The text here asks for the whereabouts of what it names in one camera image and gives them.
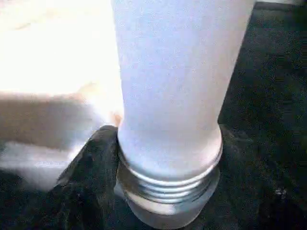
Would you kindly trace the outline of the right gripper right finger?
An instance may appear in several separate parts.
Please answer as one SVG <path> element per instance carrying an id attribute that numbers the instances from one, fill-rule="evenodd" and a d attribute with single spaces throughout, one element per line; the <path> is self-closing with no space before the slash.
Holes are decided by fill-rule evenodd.
<path id="1" fill-rule="evenodd" d="M 214 230 L 305 230 L 307 202 L 297 182 L 272 160 L 272 144 L 221 127 L 220 183 L 212 202 Z"/>

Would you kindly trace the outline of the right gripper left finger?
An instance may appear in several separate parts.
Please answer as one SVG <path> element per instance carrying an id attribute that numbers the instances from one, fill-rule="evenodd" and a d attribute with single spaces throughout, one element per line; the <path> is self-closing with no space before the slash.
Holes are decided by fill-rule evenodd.
<path id="1" fill-rule="evenodd" d="M 114 192 L 119 165 L 117 128 L 88 139 L 52 189 L 49 230 L 131 230 L 134 217 Z"/>

